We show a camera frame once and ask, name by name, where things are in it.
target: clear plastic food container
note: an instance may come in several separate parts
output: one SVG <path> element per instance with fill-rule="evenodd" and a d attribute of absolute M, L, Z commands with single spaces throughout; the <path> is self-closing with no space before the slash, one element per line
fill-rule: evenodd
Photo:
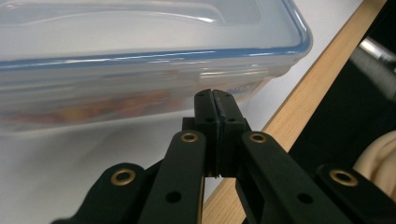
<path fill-rule="evenodd" d="M 0 0 L 0 130 L 247 99 L 311 45 L 290 0 Z"/>

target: brass ring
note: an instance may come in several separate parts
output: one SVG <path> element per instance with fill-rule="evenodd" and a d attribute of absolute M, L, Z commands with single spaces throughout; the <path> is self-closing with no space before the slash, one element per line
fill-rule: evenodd
<path fill-rule="evenodd" d="M 118 180 L 117 177 L 122 174 L 127 174 L 128 177 Z M 135 177 L 136 173 L 133 170 L 121 168 L 111 176 L 111 183 L 115 186 L 124 186 L 134 181 Z"/>
<path fill-rule="evenodd" d="M 359 181 L 355 176 L 340 169 L 330 170 L 330 177 L 335 182 L 347 187 L 356 187 L 359 184 Z"/>
<path fill-rule="evenodd" d="M 183 142 L 195 142 L 196 140 L 198 140 L 198 135 L 196 135 L 195 133 L 183 133 L 181 135 L 181 140 L 183 140 Z"/>
<path fill-rule="evenodd" d="M 256 142 L 256 143 L 264 143 L 265 141 L 267 141 L 267 138 L 260 133 L 253 133 L 251 134 L 248 139 L 250 139 L 250 141 L 252 142 Z"/>

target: white tabletop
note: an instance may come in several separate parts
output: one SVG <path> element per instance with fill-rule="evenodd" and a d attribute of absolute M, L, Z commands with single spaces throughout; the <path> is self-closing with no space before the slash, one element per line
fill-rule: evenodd
<path fill-rule="evenodd" d="M 241 104 L 253 130 L 261 130 L 361 0 L 294 0 L 314 37 L 310 53 Z M 144 168 L 163 158 L 169 142 L 192 111 L 128 119 L 78 129 L 0 136 L 0 223 L 50 223 L 71 217 L 108 167 Z M 206 181 L 206 195 L 219 180 Z"/>

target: wooden table edge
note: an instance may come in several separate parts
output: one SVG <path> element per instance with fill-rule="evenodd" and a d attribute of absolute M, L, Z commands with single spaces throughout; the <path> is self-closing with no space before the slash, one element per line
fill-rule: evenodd
<path fill-rule="evenodd" d="M 285 150 L 290 150 L 386 2 L 387 0 L 364 0 L 361 3 L 262 129 L 271 134 Z M 233 178 L 221 181 L 204 204 L 203 223 L 242 223 L 245 212 L 234 186 Z"/>

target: translucent lid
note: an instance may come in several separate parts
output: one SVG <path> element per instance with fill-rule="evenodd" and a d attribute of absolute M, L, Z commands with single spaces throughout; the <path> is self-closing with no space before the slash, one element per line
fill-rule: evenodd
<path fill-rule="evenodd" d="M 0 40 L 0 68 L 18 60 L 192 50 L 192 58 L 209 51 L 214 58 L 300 55 L 311 46 L 290 0 L 0 0 Z"/>

